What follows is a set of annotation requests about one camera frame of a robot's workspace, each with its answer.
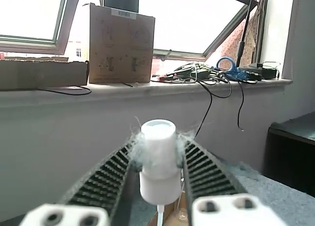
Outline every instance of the label on box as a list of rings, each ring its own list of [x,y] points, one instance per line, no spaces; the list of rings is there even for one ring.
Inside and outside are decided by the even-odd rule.
[[[128,12],[124,10],[114,9],[112,8],[112,15],[123,17],[123,18],[130,18],[130,19],[137,19],[137,14],[133,12]]]

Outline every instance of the scissors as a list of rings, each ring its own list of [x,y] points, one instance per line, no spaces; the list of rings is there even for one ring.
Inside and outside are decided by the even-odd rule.
[[[234,60],[231,57],[223,56],[220,58],[217,62],[217,69],[220,70],[219,65],[220,62],[223,60],[228,60],[231,63],[231,67],[228,71],[225,72],[226,77],[233,81],[247,81],[248,80],[248,74],[245,71],[240,70],[238,67],[236,67]]]

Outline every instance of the cardboard box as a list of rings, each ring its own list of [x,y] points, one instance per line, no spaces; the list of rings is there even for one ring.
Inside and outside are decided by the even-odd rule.
[[[82,56],[90,61],[89,82],[149,82],[155,18],[93,3],[84,7]]]
[[[5,57],[6,60],[36,60],[36,61],[59,61],[68,62],[68,57]]]
[[[188,223],[188,215],[183,214],[182,220],[180,220],[180,217],[176,214],[175,209],[178,204],[178,200],[176,200],[174,203],[166,205],[164,214],[163,214],[163,226],[189,226]],[[184,213],[186,211],[187,205],[186,205],[186,195],[185,192],[182,192],[182,196],[180,198],[179,202],[179,209],[182,210]],[[147,226],[157,226],[158,223],[158,213],[154,215],[154,217],[150,220],[150,222],[147,224]]]
[[[0,60],[0,90],[85,86],[88,63]]]

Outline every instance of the white plastic tube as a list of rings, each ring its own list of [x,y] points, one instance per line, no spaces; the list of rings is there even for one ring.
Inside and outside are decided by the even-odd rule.
[[[157,207],[157,226],[163,226],[164,205]]]
[[[170,204],[181,194],[181,171],[176,165],[177,134],[168,120],[151,120],[141,127],[145,152],[152,160],[140,172],[140,193],[153,205]]]

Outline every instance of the open window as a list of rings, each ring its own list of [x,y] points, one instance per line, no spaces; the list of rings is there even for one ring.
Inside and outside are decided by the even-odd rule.
[[[156,18],[156,59],[205,62],[244,20],[250,0],[139,0]],[[254,0],[251,10],[258,4]]]
[[[78,1],[0,0],[0,51],[63,55]]]

